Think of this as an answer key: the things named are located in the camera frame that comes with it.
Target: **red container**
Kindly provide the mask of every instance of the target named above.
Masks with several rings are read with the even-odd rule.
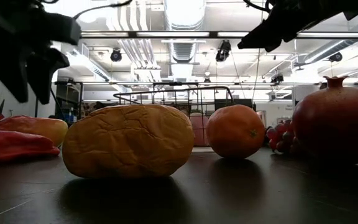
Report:
[[[192,113],[190,114],[190,121],[193,125],[193,132],[195,136],[194,146],[209,146],[205,130],[208,118],[206,116],[202,116],[201,113]]]

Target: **ventilation duct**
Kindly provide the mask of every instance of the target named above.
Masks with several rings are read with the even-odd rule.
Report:
[[[102,66],[100,66],[97,62],[94,60],[89,59],[85,55],[79,53],[76,49],[71,50],[67,53],[67,57],[70,60],[70,63],[72,61],[78,62],[78,64],[85,66],[87,69],[89,69],[94,75],[101,78],[105,82],[113,82],[115,80],[112,80],[109,77],[109,73],[105,71]],[[112,87],[114,87],[116,90],[120,91],[121,93],[127,93],[130,91],[130,89],[123,87],[122,85],[113,84]]]
[[[164,0],[166,30],[194,31],[203,27],[206,0]],[[171,43],[171,61],[194,62],[197,44]],[[193,65],[171,65],[174,78],[190,77]]]
[[[353,27],[351,32],[358,32],[358,25]],[[314,52],[308,54],[304,58],[305,63],[315,63],[322,59],[328,58],[333,54],[354,45],[357,43],[358,40],[333,40],[330,41],[328,44],[320,47],[319,49],[315,50]]]

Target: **metal rack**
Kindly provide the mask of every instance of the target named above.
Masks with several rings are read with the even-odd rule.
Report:
[[[203,92],[204,91],[213,91],[214,100],[204,100]],[[226,100],[222,103],[218,103],[216,100],[216,93],[218,90],[226,91]],[[157,93],[161,93],[162,99],[155,98]],[[168,93],[172,93],[172,97],[165,97]],[[186,98],[179,97],[179,93],[186,93]],[[187,116],[190,117],[192,122],[196,122],[197,119],[201,118],[201,127],[199,125],[193,125],[193,131],[195,132],[195,146],[207,146],[206,143],[206,133],[205,133],[205,120],[209,118],[207,115],[208,105],[214,105],[214,110],[223,106],[230,106],[235,104],[234,98],[230,92],[230,89],[226,86],[207,86],[207,87],[197,87],[197,88],[186,88],[181,90],[154,90],[154,91],[140,91],[133,93],[116,93],[113,96],[119,99],[120,105],[142,105],[145,103],[143,100],[144,95],[151,95],[151,104],[158,105],[167,105],[175,107],[176,109],[184,112]],[[192,111],[201,111],[201,115],[192,115]]]

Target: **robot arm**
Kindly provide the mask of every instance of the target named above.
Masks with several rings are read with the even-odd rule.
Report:
[[[249,6],[255,5],[244,0]],[[266,20],[241,39],[239,49],[263,48],[271,52],[280,46],[281,41],[289,42],[305,29],[344,13],[349,21],[358,15],[358,0],[267,0],[264,8],[269,16]]]
[[[28,100],[27,83],[42,104],[49,103],[52,75],[70,66],[65,55],[50,47],[53,40],[78,45],[81,27],[77,18],[90,10],[132,2],[87,9],[74,17],[44,10],[43,3],[58,1],[0,0],[0,81],[19,103]]]

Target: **wire basket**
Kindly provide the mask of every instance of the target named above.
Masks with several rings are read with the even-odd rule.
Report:
[[[205,99],[206,92],[212,93],[213,98]],[[197,88],[138,91],[133,93],[116,93],[120,105],[167,105],[185,113],[193,125],[195,146],[208,146],[205,126],[209,117],[217,109],[234,105],[234,98],[226,86],[207,86]]]

